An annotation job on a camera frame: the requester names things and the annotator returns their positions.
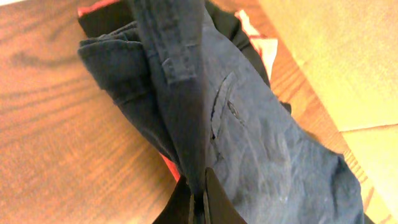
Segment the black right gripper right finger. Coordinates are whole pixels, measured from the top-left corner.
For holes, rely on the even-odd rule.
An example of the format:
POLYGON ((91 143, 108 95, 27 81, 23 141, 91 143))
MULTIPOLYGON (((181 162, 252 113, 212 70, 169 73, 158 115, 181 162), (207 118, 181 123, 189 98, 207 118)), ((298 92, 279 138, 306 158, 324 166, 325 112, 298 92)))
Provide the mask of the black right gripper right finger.
POLYGON ((206 224, 246 224, 235 210, 214 170, 205 169, 205 193, 203 196, 206 224))

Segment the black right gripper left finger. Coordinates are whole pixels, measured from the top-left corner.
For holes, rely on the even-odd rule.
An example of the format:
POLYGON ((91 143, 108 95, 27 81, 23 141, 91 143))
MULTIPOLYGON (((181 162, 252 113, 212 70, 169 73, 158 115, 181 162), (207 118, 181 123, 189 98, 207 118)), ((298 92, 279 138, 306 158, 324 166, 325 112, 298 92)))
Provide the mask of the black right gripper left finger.
POLYGON ((194 224, 193 216, 193 195, 186 178, 181 177, 153 224, 194 224))

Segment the navy blue shorts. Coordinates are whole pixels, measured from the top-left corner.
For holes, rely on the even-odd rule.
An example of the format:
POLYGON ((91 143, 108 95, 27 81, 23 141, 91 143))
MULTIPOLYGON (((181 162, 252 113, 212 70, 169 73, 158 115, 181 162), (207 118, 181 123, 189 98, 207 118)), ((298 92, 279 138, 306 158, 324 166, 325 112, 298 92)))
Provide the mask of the navy blue shorts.
POLYGON ((344 157, 269 87, 241 24, 209 1, 126 1, 132 21, 78 54, 180 175, 157 223, 364 223, 344 157))

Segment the black garment with red trim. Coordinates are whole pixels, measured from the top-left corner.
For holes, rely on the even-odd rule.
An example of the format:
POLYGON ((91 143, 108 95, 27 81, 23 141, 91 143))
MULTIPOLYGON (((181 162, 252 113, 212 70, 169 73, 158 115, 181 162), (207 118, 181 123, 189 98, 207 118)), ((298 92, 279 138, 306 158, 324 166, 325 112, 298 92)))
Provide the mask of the black garment with red trim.
POLYGON ((133 13, 124 1, 80 9, 78 50, 98 86, 180 172, 208 159, 216 173, 254 184, 288 182, 288 116, 269 90, 264 41, 210 2, 162 1, 133 13))

